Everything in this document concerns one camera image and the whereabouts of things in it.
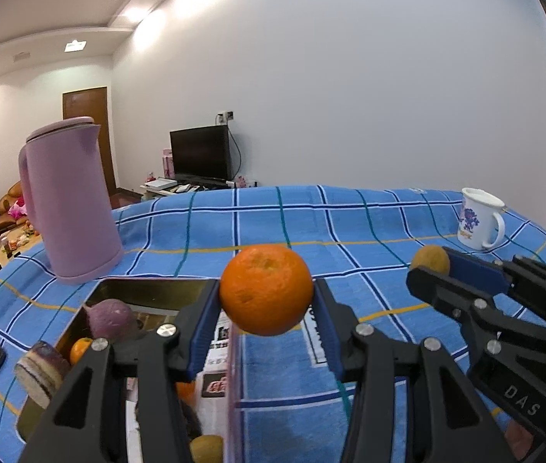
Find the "white tv stand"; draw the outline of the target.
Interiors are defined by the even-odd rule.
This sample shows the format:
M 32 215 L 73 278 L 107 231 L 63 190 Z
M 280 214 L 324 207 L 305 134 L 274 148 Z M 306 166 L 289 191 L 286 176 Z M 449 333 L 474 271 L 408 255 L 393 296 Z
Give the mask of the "white tv stand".
M 176 180 L 162 178 L 148 181 L 140 185 L 143 201 L 162 198 L 163 196 L 174 196 L 175 194 L 200 193 L 201 191 L 220 189 L 229 189 L 229 186 L 226 183 L 181 183 Z

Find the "round orange tangerine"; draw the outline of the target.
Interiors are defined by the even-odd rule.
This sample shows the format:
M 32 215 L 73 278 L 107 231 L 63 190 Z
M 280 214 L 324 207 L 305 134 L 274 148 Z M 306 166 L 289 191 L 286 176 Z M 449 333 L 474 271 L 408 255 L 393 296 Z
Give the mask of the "round orange tangerine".
M 314 282 L 299 254 L 279 245 L 241 250 L 220 277 L 220 304 L 241 330 L 279 336 L 304 317 Z

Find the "pink electric kettle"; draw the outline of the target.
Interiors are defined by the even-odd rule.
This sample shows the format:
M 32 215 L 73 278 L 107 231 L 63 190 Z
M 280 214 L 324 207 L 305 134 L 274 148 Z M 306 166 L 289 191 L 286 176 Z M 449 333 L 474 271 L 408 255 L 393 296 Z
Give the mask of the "pink electric kettle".
M 28 218 L 42 236 L 51 270 L 64 283 L 104 275 L 123 255 L 99 132 L 92 117 L 65 119 L 31 133 L 19 153 Z

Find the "green-brown kiwi fruit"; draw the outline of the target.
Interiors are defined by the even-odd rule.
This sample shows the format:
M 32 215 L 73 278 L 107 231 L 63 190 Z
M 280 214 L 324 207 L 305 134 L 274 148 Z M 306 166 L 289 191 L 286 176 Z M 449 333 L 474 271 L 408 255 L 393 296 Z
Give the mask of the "green-brown kiwi fruit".
M 203 435 L 190 442 L 194 463 L 223 463 L 224 439 L 218 435 Z
M 449 275 L 451 261 L 448 253 L 441 246 L 425 245 L 415 254 L 410 269 L 427 268 L 439 274 Z

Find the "pink metal tin box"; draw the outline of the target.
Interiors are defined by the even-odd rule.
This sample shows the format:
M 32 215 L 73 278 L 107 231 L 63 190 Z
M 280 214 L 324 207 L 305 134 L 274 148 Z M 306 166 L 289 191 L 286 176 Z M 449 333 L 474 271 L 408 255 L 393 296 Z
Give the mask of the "pink metal tin box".
M 86 306 L 118 299 L 135 313 L 138 334 L 111 343 L 93 339 L 42 412 L 20 455 L 23 462 L 125 462 L 127 384 L 137 383 L 145 462 L 189 462 L 187 421 L 177 384 L 204 369 L 220 318 L 215 279 L 108 278 L 53 347 L 64 357 L 81 336 L 92 338 Z

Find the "wooden coffee table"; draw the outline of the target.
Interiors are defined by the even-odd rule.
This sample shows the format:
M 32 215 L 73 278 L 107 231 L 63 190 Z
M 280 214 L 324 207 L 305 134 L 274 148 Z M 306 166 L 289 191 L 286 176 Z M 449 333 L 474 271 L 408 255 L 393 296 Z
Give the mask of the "wooden coffee table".
M 24 228 L 14 228 L 0 235 L 0 271 L 14 256 L 23 254 L 42 241 L 36 233 L 28 234 Z

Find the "purple round fruit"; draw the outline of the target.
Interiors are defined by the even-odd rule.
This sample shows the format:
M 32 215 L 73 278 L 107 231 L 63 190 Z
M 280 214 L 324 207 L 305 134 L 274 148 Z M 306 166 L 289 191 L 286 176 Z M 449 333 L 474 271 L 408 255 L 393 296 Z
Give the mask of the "purple round fruit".
M 119 342 L 134 338 L 139 331 L 133 310 L 118 299 L 105 299 L 86 306 L 86 319 L 93 339 Z

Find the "white printed mug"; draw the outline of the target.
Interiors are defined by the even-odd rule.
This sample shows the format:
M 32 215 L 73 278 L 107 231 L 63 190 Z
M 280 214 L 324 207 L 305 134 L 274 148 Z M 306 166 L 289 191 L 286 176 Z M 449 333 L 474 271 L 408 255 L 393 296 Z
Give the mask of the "white printed mug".
M 496 248 L 505 236 L 502 199 L 480 189 L 461 189 L 462 207 L 457 237 L 460 243 L 475 251 Z

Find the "black television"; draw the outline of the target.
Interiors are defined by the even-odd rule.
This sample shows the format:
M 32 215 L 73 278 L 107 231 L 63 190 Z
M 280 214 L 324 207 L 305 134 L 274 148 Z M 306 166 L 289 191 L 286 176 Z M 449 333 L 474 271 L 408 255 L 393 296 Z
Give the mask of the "black television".
M 228 181 L 232 177 L 230 134 L 226 124 L 182 128 L 169 133 L 174 175 Z

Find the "blue plaid tablecloth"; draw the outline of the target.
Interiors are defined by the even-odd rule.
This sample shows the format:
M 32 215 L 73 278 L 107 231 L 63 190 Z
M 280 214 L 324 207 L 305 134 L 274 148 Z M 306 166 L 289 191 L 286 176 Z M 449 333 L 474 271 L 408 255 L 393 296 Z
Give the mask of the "blue plaid tablecloth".
M 262 187 L 177 194 L 118 209 L 124 255 L 118 276 L 216 278 L 244 247 L 280 243 L 297 252 L 336 299 L 393 339 L 442 341 L 461 367 L 467 347 L 458 325 L 424 306 L 406 287 L 424 245 L 458 247 L 457 191 L 367 190 L 328 186 Z M 66 286 L 42 247 L 0 271 L 0 460 L 24 443 L 17 417 L 26 395 L 15 362 L 38 341 L 55 343 L 94 290 Z M 353 389 L 326 366 L 314 319 L 278 338 L 242 336 L 239 419 L 249 462 L 336 462 Z

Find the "oval orange fruit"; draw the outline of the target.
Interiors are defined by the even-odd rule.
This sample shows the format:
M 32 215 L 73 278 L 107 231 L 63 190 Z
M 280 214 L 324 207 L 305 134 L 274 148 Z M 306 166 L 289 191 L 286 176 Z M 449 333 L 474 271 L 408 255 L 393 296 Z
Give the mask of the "oval orange fruit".
M 91 338 L 80 338 L 74 342 L 69 353 L 69 361 L 72 366 L 75 366 L 80 361 L 92 342 Z

